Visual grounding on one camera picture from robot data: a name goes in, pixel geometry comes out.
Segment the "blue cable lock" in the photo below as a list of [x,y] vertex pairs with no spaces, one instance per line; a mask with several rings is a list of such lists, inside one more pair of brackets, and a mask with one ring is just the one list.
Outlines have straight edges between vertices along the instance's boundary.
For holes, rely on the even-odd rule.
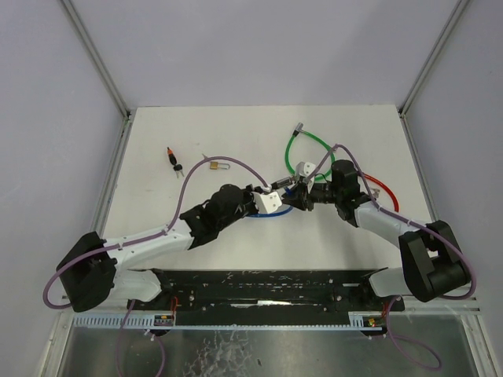
[[280,191],[287,192],[295,183],[296,179],[293,176],[287,176],[270,185],[252,187],[250,189],[251,210],[248,216],[251,218],[273,218],[287,214],[292,210],[292,207],[282,209],[284,203]]

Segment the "green cable lock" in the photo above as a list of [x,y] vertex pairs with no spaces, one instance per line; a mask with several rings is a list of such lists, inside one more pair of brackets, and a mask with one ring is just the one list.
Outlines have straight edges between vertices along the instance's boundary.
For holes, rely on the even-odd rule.
[[314,163],[316,167],[331,149],[332,145],[313,131],[305,130],[302,122],[294,122],[284,152],[287,174],[292,176],[296,165],[300,162]]

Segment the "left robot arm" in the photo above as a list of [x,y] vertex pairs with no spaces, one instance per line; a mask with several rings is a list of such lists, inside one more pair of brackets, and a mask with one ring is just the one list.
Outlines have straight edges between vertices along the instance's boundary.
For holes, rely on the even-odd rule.
[[141,270],[141,263],[210,243],[234,222],[280,205],[275,193],[223,185],[210,199],[179,215],[173,225],[154,233],[105,240],[88,232],[57,266],[70,306],[81,313],[110,300],[151,302],[162,292],[162,284],[153,270]]

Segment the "black padlock keys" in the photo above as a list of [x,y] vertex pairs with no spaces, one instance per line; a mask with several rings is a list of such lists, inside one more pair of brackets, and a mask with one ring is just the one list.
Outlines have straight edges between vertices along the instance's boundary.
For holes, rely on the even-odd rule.
[[181,165],[181,164],[176,164],[176,165],[173,167],[173,169],[174,169],[174,172],[176,173],[176,177],[177,177],[177,178],[180,178],[180,177],[182,177],[182,178],[183,178],[183,177],[185,176],[185,175],[184,175],[184,173],[183,173],[183,167],[182,167],[182,165]]

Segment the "brass padlock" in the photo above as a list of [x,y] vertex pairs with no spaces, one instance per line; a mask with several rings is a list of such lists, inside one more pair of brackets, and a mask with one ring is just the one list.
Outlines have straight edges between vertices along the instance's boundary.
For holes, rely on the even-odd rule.
[[228,163],[212,160],[209,162],[209,168],[211,170],[228,170],[230,168],[230,165]]

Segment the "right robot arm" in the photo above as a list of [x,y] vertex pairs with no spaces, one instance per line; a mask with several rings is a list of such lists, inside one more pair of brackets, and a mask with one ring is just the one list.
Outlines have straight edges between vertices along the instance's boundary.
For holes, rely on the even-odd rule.
[[283,202],[299,210],[313,210],[317,203],[332,204],[343,221],[398,248],[401,266],[369,275],[376,296],[412,295],[429,302],[471,283],[471,273],[455,251],[457,241],[447,223],[416,223],[379,206],[361,190],[361,175],[350,160],[335,161],[326,183],[315,182],[314,169],[313,163],[296,166],[295,183],[283,195]]

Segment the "red cable lock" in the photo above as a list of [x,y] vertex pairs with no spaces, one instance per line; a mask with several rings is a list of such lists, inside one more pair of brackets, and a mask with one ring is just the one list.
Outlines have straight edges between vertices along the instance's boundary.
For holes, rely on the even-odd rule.
[[387,185],[385,185],[382,181],[378,180],[377,178],[375,178],[369,174],[363,174],[362,178],[367,182],[367,185],[369,186],[370,192],[371,192],[371,189],[379,189],[380,193],[385,192],[386,195],[388,196],[388,198],[392,202],[394,211],[399,212],[400,205],[399,205],[398,198]]

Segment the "orange black padlock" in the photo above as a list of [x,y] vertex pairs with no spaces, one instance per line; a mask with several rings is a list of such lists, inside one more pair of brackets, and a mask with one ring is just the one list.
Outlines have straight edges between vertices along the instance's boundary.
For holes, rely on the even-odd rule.
[[168,159],[170,161],[170,164],[173,167],[175,167],[177,165],[178,161],[177,161],[177,159],[176,159],[173,151],[169,147],[167,147],[167,156],[168,156]]

